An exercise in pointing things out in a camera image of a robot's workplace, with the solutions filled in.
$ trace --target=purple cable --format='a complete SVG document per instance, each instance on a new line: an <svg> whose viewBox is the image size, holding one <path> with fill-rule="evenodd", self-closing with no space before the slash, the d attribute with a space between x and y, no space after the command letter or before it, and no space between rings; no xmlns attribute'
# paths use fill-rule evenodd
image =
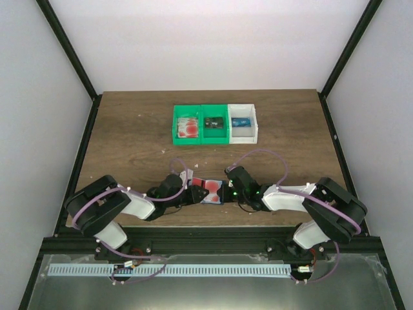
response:
<svg viewBox="0 0 413 310"><path fill-rule="evenodd" d="M125 258L138 259L138 260L140 260L140 259L149 259L149 260L162 260L162 261L164 261L163 266L162 266L161 268L159 268L159 270L156 271L155 273L152 273L150 276L147 276L147 277L145 277L145 278L138 279L138 280L132 280L132 281L131 281L131 280L128 280L128 281L123 282L123 283L132 284L132 283L138 283L138 282L143 282L143 281L150 280L150 279L152 279L152 278L155 278L159 273L162 273L162 272L165 270L165 268L166 268L166 258L164 258L164 257L161 257L161 256L141 256L141 255L124 254L124 253L122 253L122 252L119 252L119 251L111 248L111 246L109 246L108 244L106 244L106 243L103 242L103 241L101 241L101 244L104 245L110 252L112 252L112 253L114 253L114 254L116 254L116 255L125 257ZM126 267L125 267L125 268L115 269L114 272L113 272L113 273L111 274L111 276L110 276L110 278L112 279L112 281L118 282L118 283L119 283L119 282L122 282L122 281L117 281L117 280L115 280L115 274L118 273L119 271L122 271L122 270L130 270L130 269L129 269L129 268L126 268Z"/></svg>
<svg viewBox="0 0 413 310"><path fill-rule="evenodd" d="M182 184L182 188L179 190L179 192L177 192L176 194L174 194L174 195L171 196L171 197L158 199L158 198L151 198L151 197L146 196L145 199L152 200L153 202L163 202L163 201L164 201L164 202L167 202L168 200L172 200L172 199L178 197L178 196L185 190L185 186L186 186L186 184L188 183L188 168L186 167L185 162L184 162L183 160L179 159L179 158L174 158L174 159L172 159L172 160L171 160L170 167L172 166L172 162L173 162L173 161L179 161L179 162L182 164L182 166L184 167L184 170L185 170L185 182ZM77 220L79 219L80 215L82 215L91 205L93 205L95 202L97 202L97 201L100 200L101 198L103 198L103 197L105 197L105 196L107 196L107 195L109 195L109 194L112 194L113 192L118 192L118 191L131 192L132 194L135 194L135 195L138 195L138 196L140 196L140 197L143 197L143 195L142 195L140 192L133 191L133 190L127 189L127 188L125 188L125 187L116 187L116 188L114 188L114 189L109 189L109 190L107 190L107 191L105 191L105 192L102 192L101 194L97 195L96 197L94 197L94 198L92 198L90 201L88 201L88 203L86 203L83 207L81 207L81 209L75 214L75 216L74 216L73 219L72 219L72 226L73 226L73 228L79 229L79 228L77 227L77 225L76 225L76 222L77 222ZM142 259L142 258L145 258L145 259L150 259L150 260L161 259L161 260L163 260L164 262L166 261L165 258L160 257L160 256L137 256L137 255L123 254L122 252L119 252L119 251L111 248L111 246L109 246L109 245L106 244L105 242L101 242L101 243L102 243L109 251L111 251L111 252L113 252L113 253L115 253L115 254L117 254L117 255L119 255L119 256L125 257L125 258L132 258L132 259ZM151 274L150 276L147 276L146 278L134 280L134 281L128 281L127 283L131 284L131 283L138 283L138 282L142 282L142 281L149 280L149 279L157 276L159 273L162 273L162 272L165 270L165 268L166 268L166 262L164 263L164 265L163 265L158 271L156 271L155 273ZM116 273L116 272L117 272L117 271L114 271L114 272L112 273L112 275L111 275L112 281L116 281L116 280L114 279L114 276L115 276L115 273Z"/></svg>
<svg viewBox="0 0 413 310"><path fill-rule="evenodd" d="M180 163L182 164L182 166L184 167L184 170L185 170L185 182L182 184L182 188L179 190L179 192L177 192L176 194L174 194L174 195L171 196L171 197L167 197L167 198L151 198L151 197L148 197L148 196L147 196L147 197L145 197L145 199L151 200L151 201L153 201L153 202L163 202L163 201L164 201L164 202L167 202L168 200L172 200L172 199L174 199L174 198L177 198L177 197L185 190L186 183L188 183L188 168L186 167L185 162L184 162L183 160L179 159L179 158L174 158L174 159L172 159L172 160L171 160L171 163L172 163L173 161L178 161L178 162L180 162ZM100 200L101 198L103 198L103 197L105 197L105 196L107 196L107 195L109 195L109 194L112 194L113 192L118 192L118 191L123 191L123 192L128 192L128 191L129 191L129 192L131 192L132 194L135 194L135 195L138 195L138 196L140 196L140 197L143 197L143 195L142 195L140 192L133 191L133 190L131 190L131 189L128 190L128 189L125 188L125 187L115 187L114 189L109 189L109 190L107 190L107 191L105 191L105 192L102 192L101 194L97 195L96 197L93 197L88 203L86 203L83 207L81 207L81 209L79 210L79 212L77 212L77 213L75 214L75 216L73 217L73 219L72 219L72 226L77 229L76 222L77 222L77 220L79 219L80 215L82 215L88 208L90 208L91 205L93 205L95 202L97 202L97 201Z"/></svg>
<svg viewBox="0 0 413 310"><path fill-rule="evenodd" d="M339 261L340 261L340 249L339 249L339 247L338 247L337 242L334 242L334 246L336 247L336 251L337 251L336 263L334 264L334 267L330 270L330 272L328 272L326 275L322 276L321 278L318 278L318 279L313 280L313 281L307 281L307 283L317 283L317 282L320 282L320 281L322 281L322 280L325 280L325 279L327 279L329 276L331 276L331 275L334 273L334 271L336 271L337 266L338 266L338 263L339 263ZM295 279L293 276L290 275L290 277L291 277L291 279L294 280L295 282L298 281L298 280Z"/></svg>
<svg viewBox="0 0 413 310"><path fill-rule="evenodd" d="M170 161L170 163L172 163L173 161L178 161L178 162L180 162L181 165L182 165L183 168L184 168L184 171L185 171L185 182L183 182L182 188L179 190L179 192L177 192L176 194L174 194L173 196L168 197L168 198L151 198L151 197L146 197L147 199L149 199L149 200L151 200L151 201L153 201L153 202L163 202L163 201L164 201L164 202L167 202L168 200L172 200L172 199L174 199L174 198L177 198L177 197L185 190L185 186L186 186L186 184L188 183L188 167L185 165L184 161L181 160L181 159L179 159L179 158L174 158L174 159L172 159L172 160Z"/></svg>
<svg viewBox="0 0 413 310"><path fill-rule="evenodd" d="M276 183L277 189L278 189L280 192L285 192L286 194L298 195L298 196L304 197L304 198L306 198L306 199L312 200L312 201L315 202L315 203L318 203L320 206L326 208L327 210L330 210L330 211L333 212L334 214L340 216L341 218L343 218L344 220L346 220L348 223L350 223L351 225L353 225L354 228L356 228L356 234L361 233L361 227L360 227L352 218L348 217L346 214L344 214L344 213L338 211L337 209L333 208L333 207L330 206L329 204L327 204L327 203L321 201L320 199L317 199L317 198L315 198L315 197L313 197L313 196L311 196L311 195L305 194L305 193L303 193L303 192L299 192L299 191L289 191L289 190L286 190L286 189L283 189L282 187L280 187L279 185L281 184L281 182L283 182L283 181L287 178L288 166L287 166L286 161L281 157L281 155L279 155L278 153L276 153L276 152L274 152L274 151L272 151L272 150L267 150L267 149L255 149L255 150L252 150L252 151L246 153L246 154L245 154L244 156L242 156L241 158L239 158L235 163L233 163L233 164L232 164L231 166L229 166L227 169L228 169L229 171L231 171L233 168L235 168L235 166L236 166L241 160L243 160L244 158L246 158L247 156L250 156L252 153L255 153L255 152L267 152L267 153L273 154L274 156L278 157L278 158L283 162L284 168L285 168L284 176L283 176L281 179L279 179L279 181Z"/></svg>

